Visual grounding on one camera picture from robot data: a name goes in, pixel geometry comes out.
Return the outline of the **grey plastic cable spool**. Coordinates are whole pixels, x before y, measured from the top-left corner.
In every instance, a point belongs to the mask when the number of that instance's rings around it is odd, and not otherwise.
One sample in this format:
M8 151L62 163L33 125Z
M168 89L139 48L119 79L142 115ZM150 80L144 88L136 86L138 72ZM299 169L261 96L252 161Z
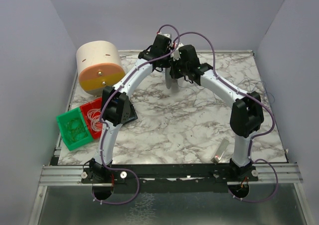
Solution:
M165 86L173 94L177 94L181 86L178 84L178 79L173 79L170 75L170 68L164 70Z

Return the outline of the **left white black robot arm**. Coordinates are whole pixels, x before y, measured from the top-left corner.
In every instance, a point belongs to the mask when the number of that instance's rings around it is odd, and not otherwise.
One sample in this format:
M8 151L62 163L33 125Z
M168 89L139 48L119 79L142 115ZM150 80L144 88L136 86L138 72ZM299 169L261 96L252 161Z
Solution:
M138 85L157 67L169 65L174 48L171 35L158 33L151 46L138 55L134 67L114 86L107 86L102 92L100 122L102 134L96 155L84 171L88 179L100 181L112 178L116 169L111 167L116 138L123 124L131 114L130 96Z

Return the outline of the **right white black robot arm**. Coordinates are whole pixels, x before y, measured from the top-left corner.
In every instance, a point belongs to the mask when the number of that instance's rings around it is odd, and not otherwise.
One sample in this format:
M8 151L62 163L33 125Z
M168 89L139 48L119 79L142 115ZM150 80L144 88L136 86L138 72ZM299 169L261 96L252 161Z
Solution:
M235 133L234 153L231 163L245 167L251 163L249 140L264 122L261 97L235 87L225 78L215 75L212 66L200 63L192 45L179 44L170 63L170 76L196 83L220 97L231 108L230 127Z

